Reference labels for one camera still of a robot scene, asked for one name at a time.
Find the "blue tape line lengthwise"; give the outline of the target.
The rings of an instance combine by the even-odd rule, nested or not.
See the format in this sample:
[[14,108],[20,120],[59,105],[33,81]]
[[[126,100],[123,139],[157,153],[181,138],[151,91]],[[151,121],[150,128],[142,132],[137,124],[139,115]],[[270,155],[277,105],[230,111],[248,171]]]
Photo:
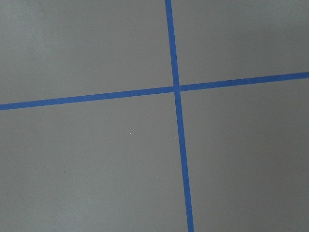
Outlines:
[[183,109],[182,109],[180,80],[179,80],[179,71],[178,71],[175,30],[174,30],[173,13],[172,13],[172,2],[170,0],[165,1],[165,8],[166,8],[168,36],[169,36],[169,50],[170,50],[171,70],[172,70],[172,78],[173,78],[173,89],[174,89],[176,120],[177,120],[177,129],[178,129],[178,138],[179,138],[181,168],[182,168],[182,177],[183,177],[183,190],[184,190],[184,200],[185,200],[185,209],[186,209],[186,219],[187,219],[188,231],[193,232],[195,228],[194,228],[194,218],[193,218],[193,211],[192,211],[192,200],[191,200],[190,179],[189,179],[188,161],[187,161],[187,153],[186,153],[185,133],[184,133],[184,125],[183,125]]

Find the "blue tape line crosswise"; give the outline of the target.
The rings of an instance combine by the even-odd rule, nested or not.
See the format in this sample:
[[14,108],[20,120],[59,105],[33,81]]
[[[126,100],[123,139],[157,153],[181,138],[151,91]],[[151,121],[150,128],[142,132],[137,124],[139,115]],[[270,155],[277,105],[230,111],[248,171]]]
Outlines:
[[288,81],[288,80],[298,80],[298,79],[306,79],[308,77],[309,77],[308,72],[301,72],[301,73],[263,76],[263,77],[242,78],[242,79],[235,79],[235,80],[224,80],[224,81],[197,83],[197,84],[187,84],[187,85],[180,85],[179,87],[172,87],[172,86],[156,87],[156,88],[148,88],[148,89],[128,90],[128,91],[101,93],[101,94],[93,94],[93,95],[56,98],[56,99],[6,103],[6,104],[1,104],[0,109],[2,111],[5,111],[5,110],[13,110],[13,109],[51,106],[51,105],[60,105],[60,104],[69,104],[69,103],[78,103],[78,102],[90,102],[90,101],[92,102],[92,101],[109,100],[109,99],[117,99],[117,98],[128,98],[128,97],[136,97],[136,96],[148,96],[148,95],[155,95],[155,94],[173,93],[176,90],[183,92],[183,91],[193,91],[193,90],[200,90],[200,89],[211,89],[211,88],[232,87],[232,86],[241,86],[241,85],[252,85],[252,84],[260,84],[260,83],[280,82],[280,81]]

